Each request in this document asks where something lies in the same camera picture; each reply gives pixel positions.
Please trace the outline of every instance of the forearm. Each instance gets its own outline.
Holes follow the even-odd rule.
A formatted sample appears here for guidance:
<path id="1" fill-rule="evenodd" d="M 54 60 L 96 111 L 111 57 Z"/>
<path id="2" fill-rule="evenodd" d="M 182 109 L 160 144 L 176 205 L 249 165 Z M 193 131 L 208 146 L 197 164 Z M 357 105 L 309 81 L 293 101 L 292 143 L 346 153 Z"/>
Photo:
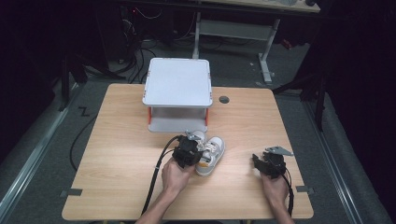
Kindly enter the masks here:
<path id="1" fill-rule="evenodd" d="M 293 219 L 289 215 L 286 205 L 282 202 L 270 202 L 271 209 L 274 213 L 278 224 L 292 224 Z"/>
<path id="2" fill-rule="evenodd" d="M 163 191 L 151 207 L 136 221 L 136 224 L 153 224 L 160 223 L 166 210 L 176 199 L 177 194 L 169 191 Z"/>

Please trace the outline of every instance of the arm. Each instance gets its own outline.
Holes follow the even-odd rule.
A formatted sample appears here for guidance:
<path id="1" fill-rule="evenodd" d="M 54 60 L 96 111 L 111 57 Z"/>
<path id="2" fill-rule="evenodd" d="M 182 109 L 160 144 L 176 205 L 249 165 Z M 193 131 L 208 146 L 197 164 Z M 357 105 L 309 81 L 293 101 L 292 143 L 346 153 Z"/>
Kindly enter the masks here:
<path id="1" fill-rule="evenodd" d="M 286 197 L 288 197 L 289 194 L 286 181 L 282 176 L 279 176 L 275 179 L 271 179 L 270 176 L 267 176 L 263 173 L 261 173 L 261 176 L 264 195 L 270 204 L 276 221 L 279 224 L 294 223 L 293 219 L 291 219 L 291 216 L 288 213 L 288 208 L 285 205 Z"/>
<path id="2" fill-rule="evenodd" d="M 177 195 L 186 188 L 193 171 L 194 166 L 186 166 L 182 169 L 177 165 L 175 159 L 171 158 L 163 166 L 163 191 L 151 207 L 136 221 L 136 224 L 160 223 Z"/>

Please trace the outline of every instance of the shoe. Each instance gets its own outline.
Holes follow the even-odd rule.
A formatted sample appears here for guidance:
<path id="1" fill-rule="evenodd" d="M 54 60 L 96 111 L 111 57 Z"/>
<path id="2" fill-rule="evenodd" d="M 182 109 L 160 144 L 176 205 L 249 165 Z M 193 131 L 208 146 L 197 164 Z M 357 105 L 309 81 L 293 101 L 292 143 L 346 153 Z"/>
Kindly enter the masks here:
<path id="1" fill-rule="evenodd" d="M 206 134 L 199 130 L 194 131 L 191 134 L 200 138 L 198 140 L 195 140 L 198 143 L 198 145 L 197 145 L 198 151 L 204 151 L 205 143 L 206 143 Z"/>
<path id="2" fill-rule="evenodd" d="M 205 144 L 202 158 L 195 165 L 195 172 L 201 176 L 208 176 L 215 169 L 216 164 L 224 154 L 225 143 L 219 137 L 212 137 Z"/>

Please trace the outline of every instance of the gray carpet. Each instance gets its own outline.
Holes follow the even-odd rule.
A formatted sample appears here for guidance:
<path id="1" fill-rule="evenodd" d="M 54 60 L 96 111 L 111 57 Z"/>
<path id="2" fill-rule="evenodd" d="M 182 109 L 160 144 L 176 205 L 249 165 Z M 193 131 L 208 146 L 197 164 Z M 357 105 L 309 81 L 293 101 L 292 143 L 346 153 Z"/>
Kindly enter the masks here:
<path id="1" fill-rule="evenodd" d="M 302 58 L 309 46 L 296 47 L 286 50 L 282 46 L 274 45 L 270 51 L 268 64 L 270 70 L 276 75 L 274 83 L 263 83 L 262 74 L 258 64 L 256 52 L 243 52 L 238 46 L 228 44 L 217 49 L 213 44 L 207 44 L 207 49 L 201 50 L 202 59 L 210 61 L 212 85 L 234 86 L 250 88 L 269 88 L 291 81 L 294 77 Z M 151 49 L 158 57 L 190 58 L 191 46 L 167 47 L 157 45 Z M 145 69 L 149 65 L 152 54 L 145 52 Z M 111 82 L 116 82 L 105 77 L 90 77 L 89 82 L 82 87 L 76 101 L 69 106 L 62 125 L 49 142 L 49 150 L 41 165 L 37 169 L 21 199 L 15 206 L 8 223 L 87 223 L 69 222 L 62 219 L 62 210 L 65 198 L 60 197 L 63 190 L 69 189 L 75 171 L 69 161 L 69 151 L 73 146 L 73 161 L 78 166 L 84 148 L 89 139 L 92 125 L 85 129 L 75 144 L 73 142 L 84 127 L 98 113 L 106 93 L 106 87 Z M 282 119 L 284 120 L 291 145 L 295 152 L 305 184 L 312 188 L 310 194 L 314 208 L 314 216 L 307 220 L 297 220 L 297 223 L 350 223 L 345 207 L 339 198 L 337 188 L 334 186 L 330 171 L 321 150 L 315 127 L 307 115 L 304 104 L 300 102 L 294 91 L 287 91 L 276 96 Z M 59 95 L 53 104 L 40 117 L 31 130 L 22 138 L 19 144 L 8 156 L 0 167 L 0 193 L 4 197 L 19 170 L 29 157 L 35 144 L 48 129 L 53 117 L 59 113 Z M 326 99 L 326 110 L 323 118 L 323 134 L 340 168 L 350 193 L 360 211 L 363 223 L 391 223 L 388 214 L 376 198 L 370 181 L 361 169 L 353 149 L 345 137 L 330 99 Z M 239 220 L 222 220 L 224 224 L 237 224 Z M 273 220 L 257 220 L 254 223 L 275 223 Z"/>

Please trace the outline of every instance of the white plastic box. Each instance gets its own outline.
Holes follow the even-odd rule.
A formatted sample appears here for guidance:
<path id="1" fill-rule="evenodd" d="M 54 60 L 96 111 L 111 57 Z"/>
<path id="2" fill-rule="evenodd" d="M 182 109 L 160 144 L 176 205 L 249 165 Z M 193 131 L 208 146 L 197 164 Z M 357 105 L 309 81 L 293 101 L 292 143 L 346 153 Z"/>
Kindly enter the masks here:
<path id="1" fill-rule="evenodd" d="M 151 132 L 206 132 L 212 102 L 207 60 L 151 59 L 143 93 Z"/>

